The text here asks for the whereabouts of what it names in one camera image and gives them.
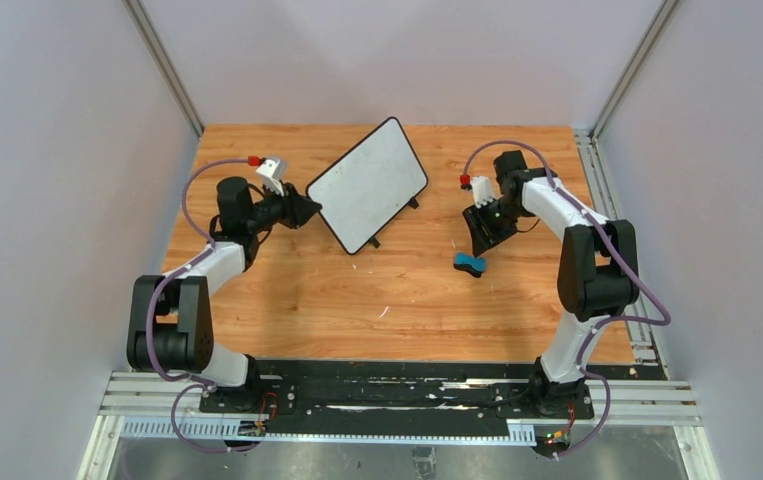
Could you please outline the blue and black eraser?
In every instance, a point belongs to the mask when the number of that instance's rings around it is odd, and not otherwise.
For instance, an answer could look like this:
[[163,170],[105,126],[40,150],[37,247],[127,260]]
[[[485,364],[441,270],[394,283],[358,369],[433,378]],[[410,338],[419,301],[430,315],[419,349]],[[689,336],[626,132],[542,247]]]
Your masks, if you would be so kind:
[[464,252],[457,252],[454,255],[453,268],[474,278],[481,278],[486,271],[486,260]]

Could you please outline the black framed whiteboard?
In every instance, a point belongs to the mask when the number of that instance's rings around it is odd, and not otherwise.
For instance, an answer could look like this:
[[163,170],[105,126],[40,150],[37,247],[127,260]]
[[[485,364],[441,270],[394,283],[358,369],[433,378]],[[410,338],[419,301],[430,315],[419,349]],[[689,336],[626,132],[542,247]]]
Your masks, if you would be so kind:
[[418,208],[428,174],[396,117],[373,128],[306,187],[348,255],[379,246],[378,233],[405,208]]

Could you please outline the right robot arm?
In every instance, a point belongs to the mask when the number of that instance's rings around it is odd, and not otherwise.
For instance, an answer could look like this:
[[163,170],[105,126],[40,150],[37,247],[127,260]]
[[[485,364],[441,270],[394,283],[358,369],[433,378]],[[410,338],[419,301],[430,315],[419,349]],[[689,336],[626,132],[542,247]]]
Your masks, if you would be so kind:
[[624,312],[640,293],[636,234],[627,220],[611,220],[570,193],[547,166],[529,166],[522,151],[506,151],[493,161],[496,183],[463,172],[460,184],[472,206],[462,212],[471,237],[471,255],[454,266],[474,277],[486,267],[482,255],[519,234],[519,219],[537,218],[561,243],[557,292],[563,312],[551,344],[535,361],[522,397],[537,407],[578,399],[589,348],[601,322]]

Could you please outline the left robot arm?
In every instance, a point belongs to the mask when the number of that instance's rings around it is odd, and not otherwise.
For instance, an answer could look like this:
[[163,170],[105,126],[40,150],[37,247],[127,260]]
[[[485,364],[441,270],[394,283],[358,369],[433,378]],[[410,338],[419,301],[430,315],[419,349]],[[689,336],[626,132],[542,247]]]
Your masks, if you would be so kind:
[[218,213],[210,221],[204,249],[181,267],[135,280],[126,343],[131,368],[155,372],[166,381],[191,380],[208,393],[225,389],[245,404],[258,403],[257,362],[217,343],[211,298],[251,267],[260,234],[277,224],[298,229],[322,206],[291,183],[279,191],[264,189],[254,200],[257,190],[243,177],[221,180]]

